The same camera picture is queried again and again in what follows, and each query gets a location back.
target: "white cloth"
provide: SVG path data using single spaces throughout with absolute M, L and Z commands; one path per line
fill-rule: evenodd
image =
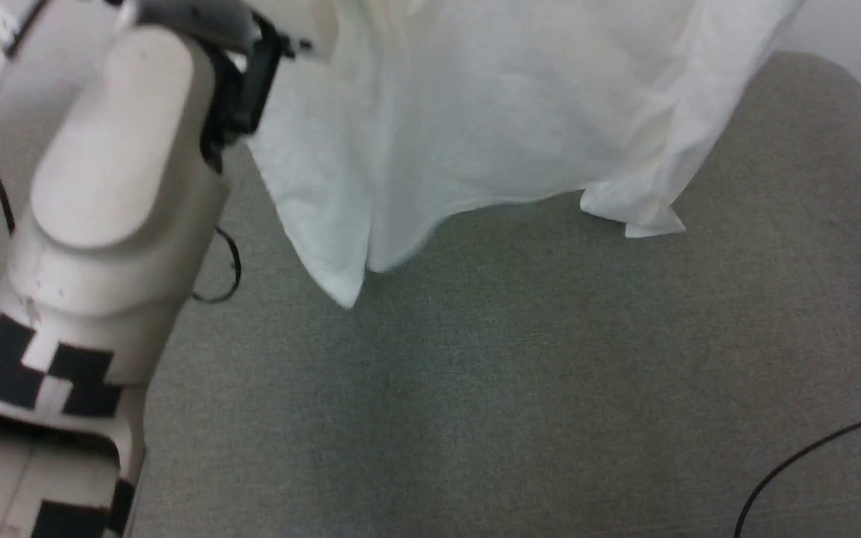
M 341 0 L 331 64 L 285 64 L 250 142 L 342 306 L 451 214 L 583 190 L 632 238 L 670 210 L 802 0 Z

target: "white fabric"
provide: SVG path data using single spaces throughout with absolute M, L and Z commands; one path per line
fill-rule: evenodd
M 253 154 L 342 306 L 451 214 L 584 190 L 626 235 L 670 204 L 802 0 L 339 0 L 331 64 L 283 65 Z

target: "white wall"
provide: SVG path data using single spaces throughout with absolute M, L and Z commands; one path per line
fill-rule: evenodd
M 21 13 L 30 0 L 0 0 Z M 114 11 L 100 0 L 54 0 L 4 86 L 0 118 L 23 109 L 68 102 L 93 69 L 109 38 Z M 783 48 L 815 52 L 861 81 L 861 0 L 809 0 Z

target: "white robotic arm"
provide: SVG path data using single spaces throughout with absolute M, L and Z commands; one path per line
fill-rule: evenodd
M 146 391 L 229 191 L 221 153 L 257 129 L 280 58 L 325 61 L 338 31 L 329 0 L 120 9 L 0 283 L 0 535 L 129 534 Z

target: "gray surface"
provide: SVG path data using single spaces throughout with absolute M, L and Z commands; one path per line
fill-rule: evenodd
M 0 129 L 13 191 L 51 128 Z M 718 536 L 861 419 L 861 88 L 826 62 L 756 79 L 676 205 L 687 234 L 627 241 L 576 195 L 458 215 L 351 312 L 244 151 L 229 175 L 245 279 L 185 310 L 158 371 L 138 536 Z M 750 521 L 861 535 L 861 433 Z

